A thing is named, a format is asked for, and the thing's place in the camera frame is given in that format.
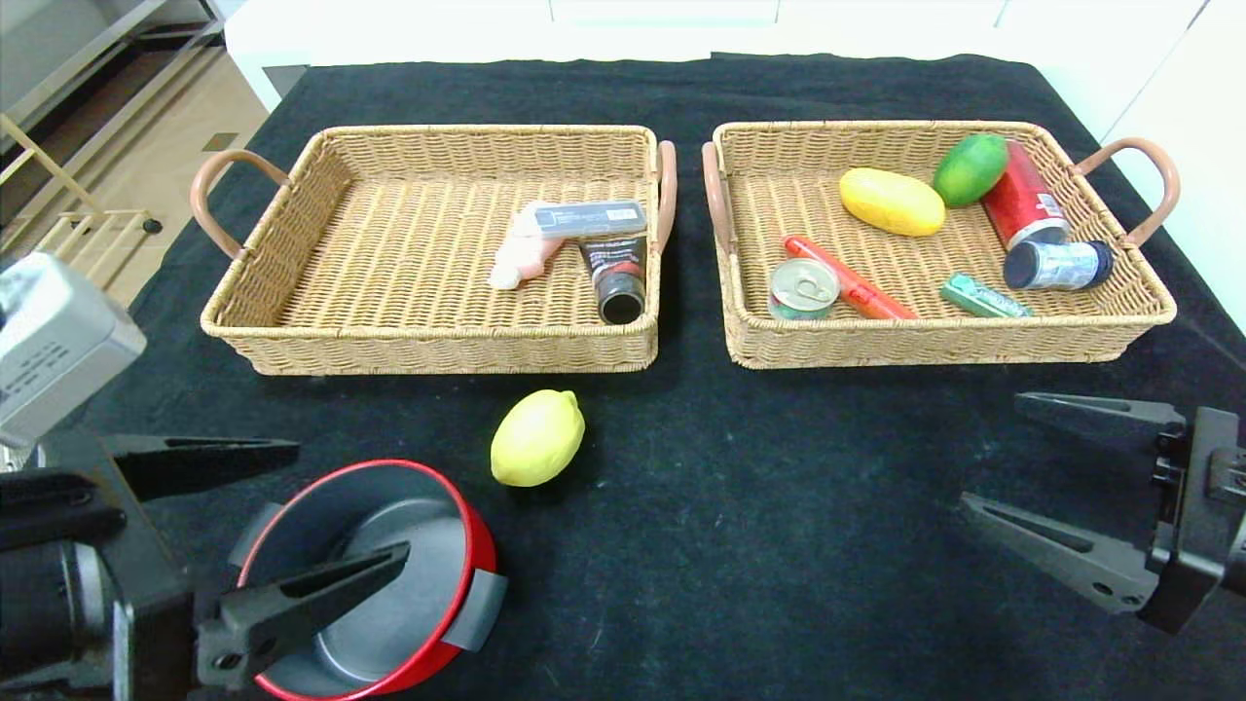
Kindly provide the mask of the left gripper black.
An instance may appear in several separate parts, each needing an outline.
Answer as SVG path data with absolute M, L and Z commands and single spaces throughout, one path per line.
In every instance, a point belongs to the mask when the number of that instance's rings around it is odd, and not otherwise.
M 299 454 L 272 438 L 44 440 L 2 474 L 2 691 L 182 700 L 193 667 L 201 686 L 242 689 L 383 591 L 407 542 L 240 586 L 193 644 L 188 576 L 141 501 L 218 489 Z

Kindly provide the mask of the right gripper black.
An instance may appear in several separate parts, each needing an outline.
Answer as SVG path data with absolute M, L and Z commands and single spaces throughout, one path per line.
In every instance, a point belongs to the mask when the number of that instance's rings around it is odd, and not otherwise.
M 1020 507 L 962 493 L 969 522 L 1045 575 L 1113 615 L 1179 634 L 1221 590 L 1245 594 L 1244 447 L 1240 418 L 1200 407 L 1192 420 L 1171 403 L 1073 393 L 1015 393 L 1015 412 L 1121 454 L 1153 461 L 1153 483 L 1177 487 L 1171 527 L 1158 529 L 1153 559 L 1121 538 L 1057 522 Z

